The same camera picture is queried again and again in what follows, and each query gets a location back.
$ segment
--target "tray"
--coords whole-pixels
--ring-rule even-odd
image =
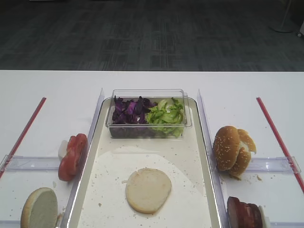
[[[105,128],[110,102],[100,109],[61,227],[219,227],[195,100],[189,98],[193,125],[178,139],[111,138]],[[167,202],[154,215],[135,212],[125,199],[125,181],[144,167],[158,168],[172,181]]]

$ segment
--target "shredded lettuce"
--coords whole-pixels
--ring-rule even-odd
[[[181,124],[183,120],[183,105],[172,98],[173,104],[168,104],[167,100],[161,100],[157,106],[150,109],[147,114],[147,122],[149,124]],[[165,135],[174,135],[180,137],[183,127],[155,127],[157,131],[163,132]]]

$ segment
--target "clear plastic container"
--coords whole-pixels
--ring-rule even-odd
[[[115,124],[113,122],[113,114],[115,112],[115,99],[122,98],[123,102],[133,100],[137,102],[140,98],[149,99],[150,102],[159,103],[166,99],[168,105],[174,103],[173,99],[179,101],[183,105],[182,121],[176,124],[153,124],[153,123],[123,123]],[[106,117],[106,127],[109,128],[112,138],[179,138],[184,134],[184,128],[191,125],[191,121],[187,120],[186,108],[189,108],[187,95],[181,89],[136,89],[136,90],[114,90],[110,108]]]

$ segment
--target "sausage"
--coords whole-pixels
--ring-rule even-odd
[[[263,228],[262,215],[256,204],[249,203],[249,207],[253,211],[253,218],[255,222],[255,228]]]
[[[231,228],[244,228],[243,208],[238,198],[228,198],[227,211]]]
[[[256,204],[229,197],[227,211],[231,228],[263,228],[262,216]]]
[[[66,155],[62,159],[59,169],[58,177],[62,181],[71,181],[79,171],[79,160],[82,150],[87,145],[87,138],[85,134],[78,134],[71,136],[67,144]]]
[[[243,211],[244,211],[244,227],[255,228],[254,215],[251,207],[243,202],[241,202],[241,204],[243,206]]]

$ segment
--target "gray carpet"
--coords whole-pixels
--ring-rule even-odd
[[[267,27],[283,14],[278,0],[2,0],[0,69],[304,71],[304,40]]]

